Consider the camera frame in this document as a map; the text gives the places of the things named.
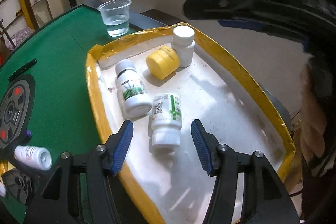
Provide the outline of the person right hand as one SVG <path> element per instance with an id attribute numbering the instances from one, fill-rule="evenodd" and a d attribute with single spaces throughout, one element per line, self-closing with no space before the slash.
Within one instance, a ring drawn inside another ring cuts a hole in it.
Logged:
<path id="1" fill-rule="evenodd" d="M 306 64 L 300 73 L 302 132 L 300 146 L 305 160 L 313 156 L 322 157 L 325 151 L 323 134 L 326 130 L 326 117 L 313 93 L 310 68 Z"/>

